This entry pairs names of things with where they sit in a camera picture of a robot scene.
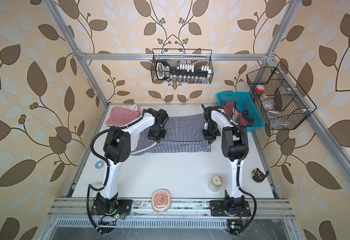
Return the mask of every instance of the white tabletop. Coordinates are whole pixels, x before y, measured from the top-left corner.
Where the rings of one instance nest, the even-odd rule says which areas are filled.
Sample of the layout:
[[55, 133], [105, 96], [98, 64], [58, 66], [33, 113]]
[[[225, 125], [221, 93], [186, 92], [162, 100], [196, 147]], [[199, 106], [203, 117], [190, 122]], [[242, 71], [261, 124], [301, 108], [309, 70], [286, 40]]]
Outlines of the white tabletop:
[[[190, 105], [142, 105], [140, 109], [164, 109], [168, 116], [185, 116], [202, 113], [200, 104]], [[108, 129], [105, 120], [100, 131]], [[103, 144], [106, 134], [96, 140], [95, 150], [103, 155]], [[268, 179], [261, 183], [252, 180], [252, 171], [259, 168], [263, 173], [264, 167], [259, 157], [251, 133], [248, 133], [249, 153], [245, 158], [242, 189], [253, 194], [256, 198], [273, 199], [273, 193]], [[105, 167], [95, 168], [100, 159], [90, 153], [82, 174], [78, 180], [72, 197], [86, 197], [87, 186], [101, 186]], [[158, 189], [167, 189], [173, 198], [223, 198], [227, 186], [229, 159], [221, 151], [221, 137], [211, 144], [211, 152], [193, 153], [146, 153], [141, 156], [129, 156], [124, 162], [118, 183], [118, 197], [151, 197]], [[208, 183], [213, 176], [222, 178], [222, 186], [218, 192], [211, 192]]]

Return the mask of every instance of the black and yellow tape measure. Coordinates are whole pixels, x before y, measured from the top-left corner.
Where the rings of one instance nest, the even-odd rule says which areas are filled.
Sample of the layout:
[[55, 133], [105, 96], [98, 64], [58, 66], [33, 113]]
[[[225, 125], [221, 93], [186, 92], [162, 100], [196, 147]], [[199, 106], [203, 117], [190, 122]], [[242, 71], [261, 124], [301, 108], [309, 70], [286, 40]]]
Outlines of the black and yellow tape measure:
[[262, 182], [267, 176], [268, 176], [268, 171], [267, 173], [264, 175], [264, 173], [262, 173], [258, 168], [256, 168], [256, 170], [254, 170], [252, 172], [252, 179], [255, 182]]

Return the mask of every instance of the wire mesh basket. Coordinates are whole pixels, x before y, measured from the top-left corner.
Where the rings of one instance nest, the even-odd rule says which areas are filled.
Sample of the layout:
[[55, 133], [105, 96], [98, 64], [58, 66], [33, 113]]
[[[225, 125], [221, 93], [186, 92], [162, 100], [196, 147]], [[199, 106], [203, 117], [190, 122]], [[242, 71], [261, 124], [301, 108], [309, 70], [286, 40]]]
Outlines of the wire mesh basket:
[[[248, 73], [247, 82], [269, 129], [294, 130], [317, 107], [292, 75], [296, 86], [288, 83], [279, 65]], [[299, 95], [306, 97], [311, 106], [307, 106]]]
[[151, 77], [153, 83], [178, 82], [211, 84], [212, 50], [154, 48]]

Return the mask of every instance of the turquoise plastic basket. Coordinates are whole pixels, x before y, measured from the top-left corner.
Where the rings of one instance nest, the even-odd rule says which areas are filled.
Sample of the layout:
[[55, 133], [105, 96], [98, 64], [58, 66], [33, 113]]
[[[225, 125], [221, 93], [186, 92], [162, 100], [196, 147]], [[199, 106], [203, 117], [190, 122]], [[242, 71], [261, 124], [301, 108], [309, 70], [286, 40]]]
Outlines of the turquoise plastic basket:
[[255, 120], [255, 124], [252, 127], [247, 127], [247, 132], [252, 132], [255, 129], [263, 128], [264, 122], [260, 118], [259, 112], [252, 101], [249, 93], [246, 92], [227, 92], [217, 93], [217, 103], [219, 105], [225, 105], [225, 102], [236, 102], [236, 107], [239, 111], [248, 111], [248, 117]]

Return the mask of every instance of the striped shirt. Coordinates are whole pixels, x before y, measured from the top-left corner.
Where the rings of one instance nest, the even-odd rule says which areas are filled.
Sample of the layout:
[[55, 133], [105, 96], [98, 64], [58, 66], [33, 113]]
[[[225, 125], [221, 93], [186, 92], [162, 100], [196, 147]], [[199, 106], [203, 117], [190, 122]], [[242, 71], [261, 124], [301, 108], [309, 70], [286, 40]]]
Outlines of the striped shirt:
[[111, 109], [110, 117], [105, 123], [107, 124], [107, 126], [120, 127], [132, 122], [136, 118], [139, 118], [139, 116], [139, 107], [137, 107], [136, 111], [121, 107], [113, 107]]
[[202, 129], [203, 114], [182, 117], [169, 117], [165, 124], [166, 136], [160, 143], [148, 139], [149, 127], [140, 133], [138, 146], [131, 152], [132, 156], [140, 156], [146, 152], [210, 152], [208, 141], [204, 140]]

